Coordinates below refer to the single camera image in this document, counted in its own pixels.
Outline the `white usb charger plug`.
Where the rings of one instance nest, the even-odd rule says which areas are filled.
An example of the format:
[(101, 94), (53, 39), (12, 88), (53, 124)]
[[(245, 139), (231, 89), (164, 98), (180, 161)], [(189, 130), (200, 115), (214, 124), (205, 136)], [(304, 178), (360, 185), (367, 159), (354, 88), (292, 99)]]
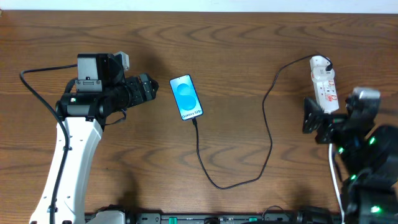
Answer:
[(313, 70), (315, 67), (324, 67), (329, 72), (333, 69), (333, 64), (328, 57), (315, 55), (310, 59), (310, 68)]

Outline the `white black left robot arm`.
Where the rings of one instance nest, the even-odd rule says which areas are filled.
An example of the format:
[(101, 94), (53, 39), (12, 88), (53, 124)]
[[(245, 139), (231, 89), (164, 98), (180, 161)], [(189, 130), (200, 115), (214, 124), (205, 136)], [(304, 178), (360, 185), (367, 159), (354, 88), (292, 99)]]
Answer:
[(55, 107), (57, 142), (40, 201), (30, 223), (84, 223), (85, 195), (94, 153), (109, 115), (156, 97), (158, 83), (148, 74), (125, 76), (129, 57), (78, 54), (78, 76), (70, 80)]

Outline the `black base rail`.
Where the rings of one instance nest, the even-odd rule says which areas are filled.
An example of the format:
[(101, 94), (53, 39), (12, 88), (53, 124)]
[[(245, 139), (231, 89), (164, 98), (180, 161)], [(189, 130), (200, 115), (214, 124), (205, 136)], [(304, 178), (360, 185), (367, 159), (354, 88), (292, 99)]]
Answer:
[(296, 211), (273, 205), (259, 213), (164, 213), (160, 210), (133, 212), (110, 205), (86, 213), (85, 223), (130, 224), (235, 224), (235, 223), (341, 223), (341, 215), (320, 207)]

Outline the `blue screen smartphone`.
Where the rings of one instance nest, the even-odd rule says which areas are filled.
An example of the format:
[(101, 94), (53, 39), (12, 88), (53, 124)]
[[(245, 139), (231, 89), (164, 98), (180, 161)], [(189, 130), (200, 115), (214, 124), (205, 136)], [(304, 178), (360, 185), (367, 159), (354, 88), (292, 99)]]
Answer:
[(183, 121), (203, 115), (203, 108), (189, 74), (173, 78), (169, 84)]

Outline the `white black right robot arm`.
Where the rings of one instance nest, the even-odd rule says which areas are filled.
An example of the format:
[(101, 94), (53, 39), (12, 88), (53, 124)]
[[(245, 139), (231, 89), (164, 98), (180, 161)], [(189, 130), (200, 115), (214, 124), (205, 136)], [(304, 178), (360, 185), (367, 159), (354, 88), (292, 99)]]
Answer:
[(397, 127), (375, 126), (379, 99), (346, 99), (345, 114), (327, 114), (304, 99), (303, 133), (317, 132), (318, 144), (333, 144), (349, 177), (341, 203), (345, 223), (397, 223)]

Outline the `white power strip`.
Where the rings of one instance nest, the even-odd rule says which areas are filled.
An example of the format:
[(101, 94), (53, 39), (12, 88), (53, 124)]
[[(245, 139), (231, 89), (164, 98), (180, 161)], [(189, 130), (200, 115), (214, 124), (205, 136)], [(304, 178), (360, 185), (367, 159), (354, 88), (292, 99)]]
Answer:
[(327, 114), (339, 109), (334, 78), (334, 69), (328, 72), (324, 67), (315, 67), (311, 70), (316, 101)]

